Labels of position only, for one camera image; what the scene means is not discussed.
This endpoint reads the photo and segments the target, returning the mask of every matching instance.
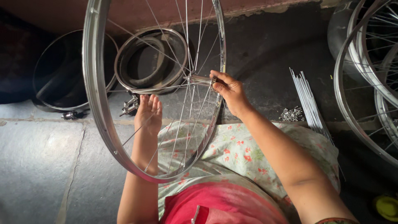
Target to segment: gray floor tile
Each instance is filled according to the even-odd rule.
[[[133,125],[115,125],[124,142]],[[131,153],[133,138],[125,145]],[[95,124],[87,125],[69,193],[66,223],[116,223],[127,171],[113,158]]]
[[[55,223],[81,131],[69,122],[0,127],[0,223]]]
[[[0,104],[0,118],[26,119],[32,116],[36,107],[31,100],[13,104]]]

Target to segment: red wall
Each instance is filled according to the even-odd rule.
[[[185,0],[177,0],[182,18],[185,19]],[[288,4],[304,0],[220,0],[225,14],[253,8]],[[161,24],[180,22],[176,0],[148,0]],[[203,17],[209,15],[211,0],[203,0]],[[67,33],[82,29],[87,0],[4,0],[0,7],[17,17],[53,33]],[[188,20],[200,18],[201,0],[188,0]],[[109,18],[128,30],[156,25],[145,0],[113,0]],[[110,34],[124,33],[107,24]]]

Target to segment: floral fabric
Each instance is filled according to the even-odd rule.
[[[323,135],[310,129],[292,124],[274,123],[274,125],[315,159],[332,185],[339,191],[338,149]],[[173,172],[194,155],[198,146],[202,144],[206,127],[202,124],[194,127],[192,123],[174,122],[159,133],[159,143],[162,142],[158,151],[160,174],[167,175],[167,172]],[[184,186],[206,181],[229,181],[250,187],[247,184],[247,182],[251,184],[250,181],[238,181],[239,178],[235,177],[237,174],[264,190],[279,205],[290,222],[297,220],[297,213],[278,176],[244,124],[216,126],[206,151],[192,169],[176,181],[159,185],[159,217],[164,211],[164,198],[180,192]]]

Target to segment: concrete floor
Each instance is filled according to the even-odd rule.
[[[225,22],[227,71],[244,83],[250,102],[269,119],[277,120],[285,107],[300,105],[288,71],[292,67],[305,72],[324,119],[343,121],[334,99],[334,60],[326,42],[333,11],[307,3],[280,14]],[[134,130],[132,117],[118,117],[121,102],[129,98],[123,92],[109,97],[122,140]],[[0,223],[116,222],[126,171],[87,113],[84,119],[64,121],[60,113],[38,110],[31,101],[0,105]],[[223,110],[219,122],[239,121]],[[342,182],[343,200],[361,223],[389,223],[368,205],[374,196],[398,189],[397,170],[355,141],[352,133],[332,135],[347,178]]]

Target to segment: person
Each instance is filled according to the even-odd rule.
[[[333,180],[337,179],[338,182],[337,154],[330,152],[336,152],[336,149],[326,138],[309,129],[293,125],[286,125],[290,131],[284,133],[281,124],[271,123],[249,103],[241,82],[226,73],[213,70],[210,77],[217,78],[213,88],[223,96],[231,113],[243,122],[235,126],[239,135],[218,138],[222,133],[231,131],[232,126],[217,128],[212,142],[209,143],[209,149],[195,164],[207,166],[201,170],[200,167],[191,169],[189,174],[184,175],[187,179],[183,177],[172,184],[158,186],[128,172],[117,215],[118,224],[358,222],[340,199],[338,184],[333,184]],[[162,125],[162,103],[155,95],[141,95],[140,100],[135,128],[141,127],[142,123],[154,114],[141,131],[137,132],[133,143],[131,158],[144,170],[157,148],[156,139]],[[295,133],[301,135],[299,138],[290,134],[295,138],[292,139],[286,134],[297,129]],[[245,140],[234,141],[235,137]],[[307,143],[297,143],[300,139],[305,139]],[[317,139],[322,143],[308,143]],[[236,148],[227,146],[223,149],[225,144],[231,142]],[[250,147],[242,148],[241,144],[245,144],[244,142],[250,142]],[[220,150],[212,149],[216,144],[221,145],[218,147]],[[315,145],[316,149],[321,148],[322,152],[318,154],[332,154],[334,158],[329,161],[335,159],[335,162],[330,162],[335,163],[334,169],[321,168],[319,161],[323,161],[328,164],[325,167],[329,167],[330,163],[325,162],[328,159],[307,150],[306,148],[311,148],[308,145]],[[159,172],[157,156],[156,153],[148,167],[149,174],[157,175]],[[254,169],[250,168],[248,164],[255,160],[259,163]],[[333,173],[334,178],[331,178],[328,172]],[[163,189],[172,186],[176,188],[167,193],[162,192]],[[283,206],[280,205],[284,203],[281,201],[293,204],[299,220],[290,219],[292,216],[282,211]],[[163,215],[159,220],[160,210]]]

